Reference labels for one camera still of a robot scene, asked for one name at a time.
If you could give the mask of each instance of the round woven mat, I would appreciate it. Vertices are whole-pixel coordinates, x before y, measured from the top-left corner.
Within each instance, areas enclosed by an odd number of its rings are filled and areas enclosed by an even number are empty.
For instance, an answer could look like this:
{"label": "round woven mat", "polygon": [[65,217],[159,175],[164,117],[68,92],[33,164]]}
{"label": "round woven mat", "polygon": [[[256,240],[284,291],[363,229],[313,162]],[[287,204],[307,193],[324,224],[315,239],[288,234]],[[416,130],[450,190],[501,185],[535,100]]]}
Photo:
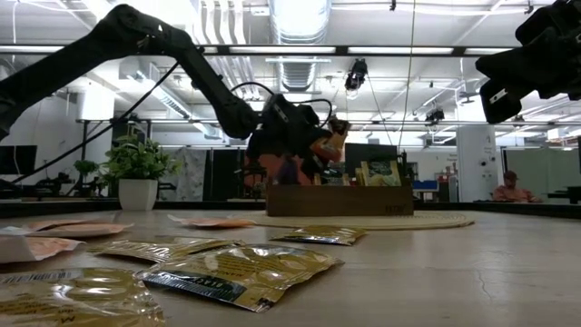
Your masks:
{"label": "round woven mat", "polygon": [[426,230],[465,227],[474,219],[454,212],[415,212],[411,216],[391,217],[269,217],[266,212],[235,214],[232,218],[250,219],[261,226],[300,228],[310,225],[340,225],[377,231]]}

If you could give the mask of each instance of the red shirt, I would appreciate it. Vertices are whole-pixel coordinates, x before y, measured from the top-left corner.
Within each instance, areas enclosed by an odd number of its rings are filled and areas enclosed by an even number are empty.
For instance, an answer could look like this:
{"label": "red shirt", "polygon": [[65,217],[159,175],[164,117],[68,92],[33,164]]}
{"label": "red shirt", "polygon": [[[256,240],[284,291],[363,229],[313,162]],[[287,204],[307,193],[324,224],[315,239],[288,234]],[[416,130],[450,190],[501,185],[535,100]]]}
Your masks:
{"label": "red shirt", "polygon": [[512,201],[518,203],[531,203],[531,202],[538,202],[538,199],[533,196],[533,194],[524,189],[519,188],[508,188],[505,185],[500,185],[494,190],[494,194],[492,195],[494,201]]}

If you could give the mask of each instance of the cardboard box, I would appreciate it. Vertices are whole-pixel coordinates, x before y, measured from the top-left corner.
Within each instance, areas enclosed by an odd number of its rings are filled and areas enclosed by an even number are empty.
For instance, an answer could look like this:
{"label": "cardboard box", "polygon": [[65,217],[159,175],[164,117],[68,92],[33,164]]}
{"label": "cardboard box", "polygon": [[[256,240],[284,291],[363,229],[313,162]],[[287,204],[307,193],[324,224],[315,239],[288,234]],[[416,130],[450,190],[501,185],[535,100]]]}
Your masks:
{"label": "cardboard box", "polygon": [[273,217],[412,215],[411,185],[299,186],[271,185],[266,211]]}

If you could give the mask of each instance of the table surface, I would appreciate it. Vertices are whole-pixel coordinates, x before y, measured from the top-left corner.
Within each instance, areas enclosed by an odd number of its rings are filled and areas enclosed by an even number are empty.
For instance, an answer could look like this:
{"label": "table surface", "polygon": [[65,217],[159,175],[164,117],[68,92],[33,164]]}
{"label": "table surface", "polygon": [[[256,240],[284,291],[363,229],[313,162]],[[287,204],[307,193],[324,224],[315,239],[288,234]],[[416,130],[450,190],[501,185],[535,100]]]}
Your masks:
{"label": "table surface", "polygon": [[[204,231],[166,218],[224,217],[234,212],[78,213],[1,220],[31,221],[116,214],[135,223],[101,243],[153,235],[265,243],[279,228]],[[152,288],[169,326],[578,326],[581,322],[581,222],[498,213],[465,213],[475,225],[450,230],[369,232],[352,247],[285,243],[345,261],[290,288],[265,313]],[[94,256],[84,248],[39,263],[0,265],[0,273],[70,267],[146,267]]]}

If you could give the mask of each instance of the robotic arm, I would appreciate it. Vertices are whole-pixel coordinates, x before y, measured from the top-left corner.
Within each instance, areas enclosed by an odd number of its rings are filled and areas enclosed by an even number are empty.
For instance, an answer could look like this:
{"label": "robotic arm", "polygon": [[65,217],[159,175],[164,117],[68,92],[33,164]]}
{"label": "robotic arm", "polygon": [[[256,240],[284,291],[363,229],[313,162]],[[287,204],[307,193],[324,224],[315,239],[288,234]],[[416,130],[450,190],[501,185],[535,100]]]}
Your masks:
{"label": "robotic arm", "polygon": [[118,5],[87,36],[0,81],[0,141],[28,107],[97,65],[128,55],[168,55],[208,99],[227,135],[251,136],[247,151],[251,161],[266,153],[298,155],[304,159],[305,174],[322,172],[327,161],[310,146],[332,133],[319,127],[319,117],[310,106],[295,106],[275,94],[262,113],[256,113],[228,90],[202,53],[183,30],[129,5]]}
{"label": "robotic arm", "polygon": [[581,0],[556,0],[517,29],[522,47],[481,57],[476,68],[490,78],[480,88],[487,121],[504,122],[533,91],[542,99],[565,93],[581,99]]}

